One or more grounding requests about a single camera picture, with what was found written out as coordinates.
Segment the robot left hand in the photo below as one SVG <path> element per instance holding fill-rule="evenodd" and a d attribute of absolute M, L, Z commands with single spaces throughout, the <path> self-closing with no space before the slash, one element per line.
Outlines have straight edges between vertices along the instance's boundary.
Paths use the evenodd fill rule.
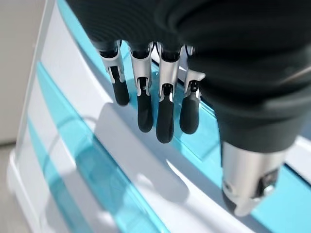
<path fill-rule="evenodd" d="M 221 141 L 223 199 L 248 215 L 275 189 L 286 150 L 311 109 L 308 0 L 70 0 L 101 54 L 114 40 L 157 41 L 163 60 L 194 48 Z"/>

